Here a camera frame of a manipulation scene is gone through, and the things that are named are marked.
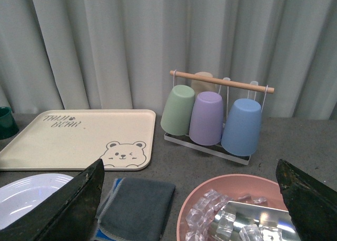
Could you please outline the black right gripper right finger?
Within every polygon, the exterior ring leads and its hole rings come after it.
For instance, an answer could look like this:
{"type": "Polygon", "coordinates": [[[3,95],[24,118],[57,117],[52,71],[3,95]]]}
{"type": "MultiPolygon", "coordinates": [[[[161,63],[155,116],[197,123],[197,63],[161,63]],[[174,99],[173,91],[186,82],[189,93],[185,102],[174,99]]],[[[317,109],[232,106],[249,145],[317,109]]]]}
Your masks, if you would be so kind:
{"type": "Polygon", "coordinates": [[[300,240],[336,240],[336,191],[284,159],[275,174],[300,240]]]}

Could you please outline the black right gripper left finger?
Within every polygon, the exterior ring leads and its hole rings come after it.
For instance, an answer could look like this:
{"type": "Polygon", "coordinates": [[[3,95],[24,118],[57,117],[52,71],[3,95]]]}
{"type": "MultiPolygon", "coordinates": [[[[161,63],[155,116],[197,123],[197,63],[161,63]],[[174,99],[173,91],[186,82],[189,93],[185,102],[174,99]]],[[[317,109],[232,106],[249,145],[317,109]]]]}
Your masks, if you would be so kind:
{"type": "Polygon", "coordinates": [[[29,213],[1,230],[1,240],[90,240],[105,171],[96,160],[29,213]]]}

